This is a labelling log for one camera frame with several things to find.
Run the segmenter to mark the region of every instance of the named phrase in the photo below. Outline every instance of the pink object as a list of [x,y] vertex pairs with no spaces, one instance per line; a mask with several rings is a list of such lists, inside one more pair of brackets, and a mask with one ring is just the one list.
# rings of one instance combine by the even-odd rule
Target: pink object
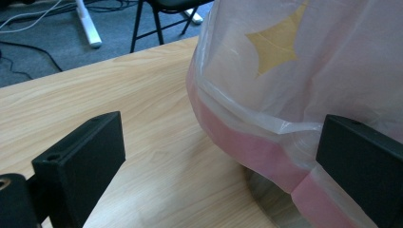
[[327,114],[403,143],[401,6],[216,0],[204,19],[186,81],[201,127],[316,227],[376,227],[316,162],[317,145]]

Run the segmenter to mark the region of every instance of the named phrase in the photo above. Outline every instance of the chair leg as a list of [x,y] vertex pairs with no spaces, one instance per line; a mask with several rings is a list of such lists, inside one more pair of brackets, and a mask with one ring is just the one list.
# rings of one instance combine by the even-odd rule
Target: chair leg
[[163,30],[161,29],[160,17],[158,15],[157,10],[154,9],[153,13],[154,13],[155,27],[157,28],[158,33],[158,40],[160,41],[160,45],[163,45]]
[[137,4],[137,14],[136,21],[134,22],[133,38],[131,38],[130,53],[133,53],[134,47],[136,46],[137,33],[139,32],[140,18],[143,10],[143,2],[144,0],[139,0],[139,3]]
[[187,28],[189,27],[190,22],[192,21],[193,16],[195,15],[195,13],[196,13],[197,10],[198,10],[198,7],[193,8],[192,13],[189,15],[189,20],[187,20],[186,25],[184,26],[184,28],[183,28],[183,30],[182,30],[182,33],[181,33],[182,35],[184,35],[184,33],[186,32],[186,30],[187,30]]

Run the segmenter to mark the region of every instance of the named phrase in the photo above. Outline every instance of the wooden table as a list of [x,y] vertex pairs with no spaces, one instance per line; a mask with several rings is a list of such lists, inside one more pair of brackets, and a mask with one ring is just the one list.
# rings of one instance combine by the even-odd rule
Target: wooden table
[[196,38],[0,89],[0,173],[120,110],[126,162],[86,227],[274,227],[243,168],[199,127],[185,90]]

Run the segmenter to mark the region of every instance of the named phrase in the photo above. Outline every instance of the floor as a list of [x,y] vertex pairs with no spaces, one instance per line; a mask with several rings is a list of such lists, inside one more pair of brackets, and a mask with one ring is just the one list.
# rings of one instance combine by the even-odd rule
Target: floor
[[[14,4],[0,9],[0,25],[14,15],[28,12],[48,10],[55,5],[55,0],[37,1],[32,5]],[[129,53],[134,28],[137,1],[130,0],[87,0],[86,7],[98,30],[103,44],[100,48],[91,48],[85,36],[81,22],[75,10],[74,0],[63,0],[57,7],[69,10],[60,14],[44,17],[32,28],[13,32],[0,33],[0,41],[31,46],[21,47],[0,43],[0,87],[11,86],[36,78],[97,63]],[[205,17],[212,4],[199,8],[198,14]],[[163,25],[181,20],[184,14],[162,14]],[[31,25],[34,20],[20,23],[8,23],[1,31],[22,29]],[[166,29],[163,37],[166,43],[193,37],[199,34],[200,25],[191,24],[185,35],[181,35],[184,24]],[[140,32],[155,28],[151,7],[144,4]],[[152,48],[159,44],[156,34],[139,40],[136,51]]]

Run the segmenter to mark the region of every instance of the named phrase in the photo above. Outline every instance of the black cable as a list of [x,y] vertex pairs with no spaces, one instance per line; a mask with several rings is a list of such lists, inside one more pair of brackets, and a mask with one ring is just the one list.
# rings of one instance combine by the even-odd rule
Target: black cable
[[27,78],[29,78],[29,80],[33,80],[33,78],[32,78],[28,73],[26,73],[26,72],[14,71],[14,70],[12,69],[12,67],[14,66],[14,62],[13,62],[11,59],[6,58],[6,57],[4,57],[4,56],[2,56],[1,59],[7,60],[7,61],[10,62],[10,71],[11,71],[12,73],[23,74],[23,75],[25,75]]
[[93,12],[112,12],[112,11],[121,11],[121,10],[126,10],[127,8],[130,7],[134,7],[137,5],[137,3],[139,1],[133,1],[133,0],[116,0],[116,2],[120,3],[119,7],[92,7],[90,6],[90,4],[92,3],[88,3],[87,5],[87,9]]
[[43,53],[45,53],[49,59],[51,60],[51,62],[54,64],[54,66],[59,70],[59,71],[63,71],[59,65],[56,63],[56,61],[53,59],[53,57],[45,50],[38,48],[38,47],[34,47],[34,46],[29,46],[29,45],[23,45],[23,44],[16,44],[16,43],[11,43],[11,42],[5,42],[5,41],[0,41],[0,44],[4,44],[4,45],[9,45],[9,46],[17,46],[17,47],[23,47],[23,48],[31,48],[31,49],[35,49],[35,50],[39,50]]

